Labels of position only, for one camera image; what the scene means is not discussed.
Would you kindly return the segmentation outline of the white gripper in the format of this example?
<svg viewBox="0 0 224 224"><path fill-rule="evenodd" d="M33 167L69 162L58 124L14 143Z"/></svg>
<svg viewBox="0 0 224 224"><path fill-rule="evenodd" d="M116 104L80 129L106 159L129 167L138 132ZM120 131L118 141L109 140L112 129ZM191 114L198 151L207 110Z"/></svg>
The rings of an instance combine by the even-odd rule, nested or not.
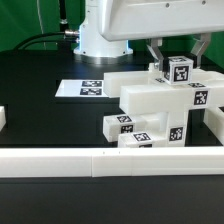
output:
<svg viewBox="0 0 224 224"><path fill-rule="evenodd" d="M224 31L224 0L98 0L98 11L99 32L108 41L150 38L147 48L159 71L164 62L159 37L195 34L191 56L199 68L210 33Z"/></svg>

